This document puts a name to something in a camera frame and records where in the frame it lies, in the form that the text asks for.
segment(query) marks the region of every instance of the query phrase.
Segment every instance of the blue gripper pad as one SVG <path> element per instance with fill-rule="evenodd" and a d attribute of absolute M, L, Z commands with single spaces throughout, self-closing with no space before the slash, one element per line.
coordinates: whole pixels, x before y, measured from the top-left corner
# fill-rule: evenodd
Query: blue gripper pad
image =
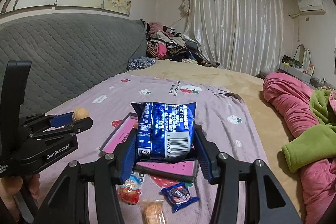
<path fill-rule="evenodd" d="M 135 141 L 136 141 L 137 134 L 135 133 L 133 137 L 129 141 L 129 147 L 125 153 L 125 157 L 122 161 L 121 166 L 121 173 L 120 173 L 120 181 L 122 184 L 129 178 L 133 168 L 134 168 L 134 161 L 135 161 Z"/>
<path fill-rule="evenodd" d="M 217 155 L 220 152 L 214 143 L 206 140 L 200 126 L 195 126 L 194 147 L 203 177 L 209 184 L 217 184 L 221 175 L 221 169 L 217 165 Z"/>
<path fill-rule="evenodd" d="M 57 115 L 50 121 L 50 125 L 52 127 L 59 128 L 59 127 L 71 124 L 72 114 L 73 112 L 69 112 L 69 113 L 62 114 L 62 115 Z"/>

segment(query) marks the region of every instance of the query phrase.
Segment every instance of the green fleece fabric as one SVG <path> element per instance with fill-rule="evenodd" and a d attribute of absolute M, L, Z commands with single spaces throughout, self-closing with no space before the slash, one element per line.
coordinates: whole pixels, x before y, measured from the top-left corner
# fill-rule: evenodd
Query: green fleece fabric
<path fill-rule="evenodd" d="M 336 115 L 329 104 L 330 94 L 330 90 L 313 91 L 309 107 L 320 124 L 282 147 L 292 173 L 309 163 L 336 156 Z"/>

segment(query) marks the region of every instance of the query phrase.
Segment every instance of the round wooden ball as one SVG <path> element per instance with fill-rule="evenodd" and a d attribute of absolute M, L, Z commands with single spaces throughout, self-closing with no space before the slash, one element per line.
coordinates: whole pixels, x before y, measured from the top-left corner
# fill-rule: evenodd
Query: round wooden ball
<path fill-rule="evenodd" d="M 72 114 L 72 121 L 78 121 L 89 117 L 89 112 L 84 107 L 76 108 Z"/>

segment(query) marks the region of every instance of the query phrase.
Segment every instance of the red candy package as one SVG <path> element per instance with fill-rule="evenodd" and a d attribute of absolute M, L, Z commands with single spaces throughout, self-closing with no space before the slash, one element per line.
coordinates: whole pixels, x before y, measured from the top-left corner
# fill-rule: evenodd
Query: red candy package
<path fill-rule="evenodd" d="M 129 179 L 118 189 L 119 199 L 130 205 L 135 205 L 139 202 L 140 193 L 141 182 L 135 175 L 130 175 Z"/>

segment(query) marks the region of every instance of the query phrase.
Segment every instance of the blue snack package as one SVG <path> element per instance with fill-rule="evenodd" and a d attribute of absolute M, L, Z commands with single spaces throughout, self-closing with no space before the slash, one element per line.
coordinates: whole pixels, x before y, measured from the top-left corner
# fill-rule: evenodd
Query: blue snack package
<path fill-rule="evenodd" d="M 199 201 L 199 197 L 191 197 L 188 187 L 184 182 L 173 186 L 163 188 L 161 194 L 167 197 L 172 204 L 172 211 L 176 213 L 178 210 L 189 206 L 191 203 Z"/>
<path fill-rule="evenodd" d="M 138 115 L 135 159 L 178 162 L 185 159 L 194 140 L 196 103 L 171 105 L 132 103 Z"/>

